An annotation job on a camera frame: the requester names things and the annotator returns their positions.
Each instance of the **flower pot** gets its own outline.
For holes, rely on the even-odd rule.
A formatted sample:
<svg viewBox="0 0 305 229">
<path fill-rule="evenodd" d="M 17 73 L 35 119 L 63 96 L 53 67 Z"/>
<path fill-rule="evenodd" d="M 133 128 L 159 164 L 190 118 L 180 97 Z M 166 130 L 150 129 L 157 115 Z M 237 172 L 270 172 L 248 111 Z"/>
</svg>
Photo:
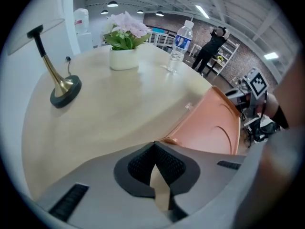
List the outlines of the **flower pot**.
<svg viewBox="0 0 305 229">
<path fill-rule="evenodd" d="M 115 71 L 128 70 L 139 66 L 138 51 L 130 50 L 112 50 L 109 52 L 110 68 Z"/>
</svg>

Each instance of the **ceiling light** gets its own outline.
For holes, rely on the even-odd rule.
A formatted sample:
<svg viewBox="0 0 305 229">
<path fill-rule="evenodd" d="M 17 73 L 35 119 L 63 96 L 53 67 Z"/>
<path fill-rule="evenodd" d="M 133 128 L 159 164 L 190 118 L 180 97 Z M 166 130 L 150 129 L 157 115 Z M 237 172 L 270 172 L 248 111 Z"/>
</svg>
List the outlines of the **ceiling light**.
<svg viewBox="0 0 305 229">
<path fill-rule="evenodd" d="M 164 16 L 164 14 L 161 11 L 156 12 L 156 15 L 162 16 L 162 17 Z"/>
<path fill-rule="evenodd" d="M 199 11 L 203 14 L 204 17 L 206 17 L 207 19 L 210 18 L 201 6 L 196 5 L 196 8 L 199 9 Z"/>
<path fill-rule="evenodd" d="M 110 3 L 108 3 L 107 7 L 118 7 L 118 3 L 116 1 L 111 1 Z"/>
<path fill-rule="evenodd" d="M 266 59 L 277 59 L 278 55 L 275 52 L 272 52 L 272 53 L 266 54 L 264 57 Z"/>
</svg>

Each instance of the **white shelving unit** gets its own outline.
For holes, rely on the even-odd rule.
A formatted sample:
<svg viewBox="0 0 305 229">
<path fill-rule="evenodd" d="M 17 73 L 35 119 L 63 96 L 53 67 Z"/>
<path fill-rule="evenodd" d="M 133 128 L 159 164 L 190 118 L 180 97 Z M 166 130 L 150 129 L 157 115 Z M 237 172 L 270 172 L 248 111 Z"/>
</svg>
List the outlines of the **white shelving unit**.
<svg viewBox="0 0 305 229">
<path fill-rule="evenodd" d="M 230 44 L 231 46 L 234 47 L 234 51 L 231 51 L 227 46 L 226 44 Z M 193 45 L 193 48 L 190 52 L 190 56 L 193 54 L 194 55 L 194 49 L 198 49 L 198 50 L 201 50 L 202 47 L 197 45 L 197 44 L 194 44 Z M 227 40 L 224 45 L 221 46 L 221 48 L 223 49 L 222 52 L 219 52 L 217 53 L 217 56 L 222 56 L 224 58 L 224 65 L 220 65 L 220 64 L 217 64 L 213 70 L 217 73 L 217 75 L 220 74 L 220 72 L 226 67 L 226 65 L 228 64 L 228 62 L 232 59 L 233 55 L 236 53 L 237 49 L 239 48 L 239 44 L 238 43 L 234 43 L 232 42 L 231 40 Z M 207 63 L 207 66 L 209 66 L 210 68 L 212 67 L 212 65 L 210 63 Z"/>
</svg>

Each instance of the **beige tabletop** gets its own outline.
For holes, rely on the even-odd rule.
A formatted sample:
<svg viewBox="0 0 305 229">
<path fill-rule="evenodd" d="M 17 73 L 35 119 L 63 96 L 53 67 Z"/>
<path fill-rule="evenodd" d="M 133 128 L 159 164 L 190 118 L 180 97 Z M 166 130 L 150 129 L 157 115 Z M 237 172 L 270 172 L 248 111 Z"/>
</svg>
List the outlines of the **beige tabletop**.
<svg viewBox="0 0 305 229">
<path fill-rule="evenodd" d="M 109 46 L 75 56 L 70 71 L 82 81 L 76 99 L 62 109 L 50 104 L 53 82 L 38 81 L 26 111 L 22 160 L 37 199 L 44 190 L 85 161 L 129 146 L 158 140 L 196 104 L 210 84 L 185 63 L 172 74 L 169 54 L 151 44 L 138 48 L 139 67 L 109 68 Z M 67 63 L 59 67 L 68 76 Z"/>
</svg>

